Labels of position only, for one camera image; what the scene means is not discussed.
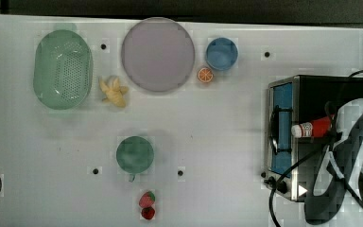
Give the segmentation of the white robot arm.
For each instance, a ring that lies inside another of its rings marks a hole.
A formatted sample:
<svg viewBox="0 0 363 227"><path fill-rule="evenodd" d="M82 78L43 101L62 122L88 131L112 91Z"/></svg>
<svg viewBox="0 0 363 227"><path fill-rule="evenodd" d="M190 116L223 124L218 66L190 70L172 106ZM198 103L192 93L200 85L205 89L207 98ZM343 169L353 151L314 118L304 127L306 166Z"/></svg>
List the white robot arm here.
<svg viewBox="0 0 363 227"><path fill-rule="evenodd" d="M333 117L331 145L325 147L304 200L305 221L328 224L341 218L351 196L363 212L363 98L341 106Z"/></svg>

